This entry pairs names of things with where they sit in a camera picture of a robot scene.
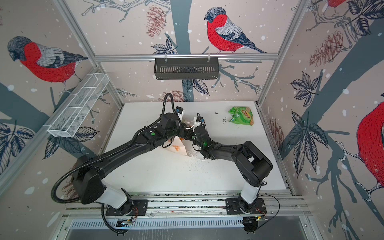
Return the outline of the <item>printed paper bag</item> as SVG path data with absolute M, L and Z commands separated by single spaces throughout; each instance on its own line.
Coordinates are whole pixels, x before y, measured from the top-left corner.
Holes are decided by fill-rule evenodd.
M 186 124 L 186 130 L 194 130 L 196 127 L 201 126 L 203 124 L 203 121 L 204 120 L 199 122 L 197 121 L 197 117 L 194 117 L 193 121 L 183 121 L 183 123 Z M 167 147 L 167 150 L 170 152 L 187 156 L 191 159 L 199 161 L 205 160 L 204 156 L 194 149 L 192 141 L 186 140 L 185 138 L 181 137 L 174 137 L 173 139 L 168 140 L 166 142 L 166 146 L 168 144 L 171 144 L 169 147 Z

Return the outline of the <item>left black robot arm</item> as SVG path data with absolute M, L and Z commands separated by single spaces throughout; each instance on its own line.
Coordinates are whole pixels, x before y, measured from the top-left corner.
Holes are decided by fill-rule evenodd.
M 138 130 L 127 143 L 106 152 L 93 160 L 82 156 L 77 160 L 72 175 L 72 184 L 83 205 L 99 203 L 120 211 L 121 215 L 131 213 L 133 200 L 124 189 L 115 189 L 103 183 L 103 179 L 133 158 L 158 147 L 167 147 L 174 138 L 189 138 L 193 133 L 174 113 L 162 114 L 157 121 Z

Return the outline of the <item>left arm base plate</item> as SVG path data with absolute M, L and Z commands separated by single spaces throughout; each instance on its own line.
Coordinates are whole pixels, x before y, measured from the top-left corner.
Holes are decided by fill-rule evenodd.
M 125 216 L 145 216 L 148 200 L 128 200 L 119 209 L 107 206 L 106 216 L 108 217 L 125 217 Z

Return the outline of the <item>black wall basket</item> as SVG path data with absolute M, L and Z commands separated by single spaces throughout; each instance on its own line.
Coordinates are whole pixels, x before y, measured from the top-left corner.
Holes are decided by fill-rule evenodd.
M 219 77 L 218 58 L 156 59 L 157 80 L 214 80 Z

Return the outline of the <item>green snack packet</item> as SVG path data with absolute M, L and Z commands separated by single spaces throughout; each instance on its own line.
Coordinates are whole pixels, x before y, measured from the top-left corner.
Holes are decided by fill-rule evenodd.
M 250 107 L 232 107 L 229 110 L 229 114 L 232 116 L 231 123 L 247 126 L 253 126 L 254 124 L 253 113 Z

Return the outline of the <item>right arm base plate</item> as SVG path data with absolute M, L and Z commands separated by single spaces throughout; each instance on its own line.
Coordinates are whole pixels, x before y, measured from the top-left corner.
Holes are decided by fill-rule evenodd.
M 225 207 L 228 215 L 266 215 L 266 205 L 262 198 L 257 198 L 251 204 L 245 202 L 242 198 L 225 199 Z

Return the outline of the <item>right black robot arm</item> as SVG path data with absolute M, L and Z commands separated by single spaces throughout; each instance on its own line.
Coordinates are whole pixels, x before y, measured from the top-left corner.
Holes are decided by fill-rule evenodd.
M 250 141 L 241 145 L 224 145 L 213 141 L 204 126 L 184 127 L 179 137 L 192 142 L 195 152 L 206 160 L 224 160 L 235 164 L 245 185 L 233 208 L 234 212 L 250 214 L 257 209 L 264 179 L 273 169 L 272 162 Z

